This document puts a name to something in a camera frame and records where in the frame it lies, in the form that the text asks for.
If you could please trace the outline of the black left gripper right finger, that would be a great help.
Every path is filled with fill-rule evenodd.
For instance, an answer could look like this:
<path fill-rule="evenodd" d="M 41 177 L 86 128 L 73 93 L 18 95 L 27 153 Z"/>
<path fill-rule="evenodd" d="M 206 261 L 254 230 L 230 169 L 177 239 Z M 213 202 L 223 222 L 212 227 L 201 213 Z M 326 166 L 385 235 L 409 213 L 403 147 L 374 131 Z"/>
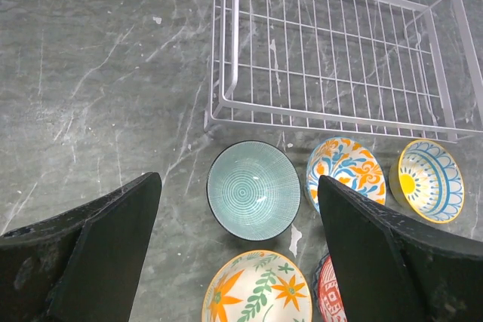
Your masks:
<path fill-rule="evenodd" d="M 419 222 L 329 176 L 318 202 L 350 321 L 480 321 L 482 243 Z"/>

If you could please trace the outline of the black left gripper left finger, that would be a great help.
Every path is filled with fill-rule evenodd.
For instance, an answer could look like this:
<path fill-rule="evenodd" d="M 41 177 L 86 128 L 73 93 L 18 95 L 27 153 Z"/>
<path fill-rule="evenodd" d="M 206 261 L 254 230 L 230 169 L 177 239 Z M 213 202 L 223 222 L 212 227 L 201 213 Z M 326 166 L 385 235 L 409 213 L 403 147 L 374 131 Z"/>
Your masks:
<path fill-rule="evenodd" d="M 158 212 L 158 173 L 1 236 L 3 321 L 127 321 Z"/>

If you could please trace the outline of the red patterned bowl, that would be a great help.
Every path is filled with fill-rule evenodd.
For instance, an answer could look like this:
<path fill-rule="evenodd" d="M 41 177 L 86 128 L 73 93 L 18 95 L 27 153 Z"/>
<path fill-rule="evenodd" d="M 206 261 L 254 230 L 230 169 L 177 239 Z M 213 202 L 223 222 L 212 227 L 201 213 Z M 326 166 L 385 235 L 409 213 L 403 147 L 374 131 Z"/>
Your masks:
<path fill-rule="evenodd" d="M 318 263 L 312 291 L 322 321 L 348 321 L 330 253 L 326 253 Z"/>

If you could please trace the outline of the yellow sun pattern bowl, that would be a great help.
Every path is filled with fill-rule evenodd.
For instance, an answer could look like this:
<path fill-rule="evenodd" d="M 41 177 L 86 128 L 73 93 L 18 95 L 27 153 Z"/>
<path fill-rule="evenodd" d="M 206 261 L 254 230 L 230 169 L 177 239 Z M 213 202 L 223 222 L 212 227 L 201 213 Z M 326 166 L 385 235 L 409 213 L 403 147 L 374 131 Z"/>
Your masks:
<path fill-rule="evenodd" d="M 456 161 L 443 146 L 428 139 L 405 146 L 390 167 L 389 187 L 402 207 L 436 224 L 456 219 L 465 201 Z"/>

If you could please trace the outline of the blue orange floral bowl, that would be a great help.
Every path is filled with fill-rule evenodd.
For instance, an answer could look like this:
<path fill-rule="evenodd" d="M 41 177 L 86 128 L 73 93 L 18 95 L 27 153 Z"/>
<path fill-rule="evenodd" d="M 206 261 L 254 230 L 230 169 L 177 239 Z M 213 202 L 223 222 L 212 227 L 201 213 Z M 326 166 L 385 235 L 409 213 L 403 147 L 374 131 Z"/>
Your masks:
<path fill-rule="evenodd" d="M 312 151 L 306 165 L 306 193 L 316 211 L 320 176 L 330 176 L 366 198 L 386 203 L 386 180 L 374 155 L 348 137 L 331 137 Z"/>

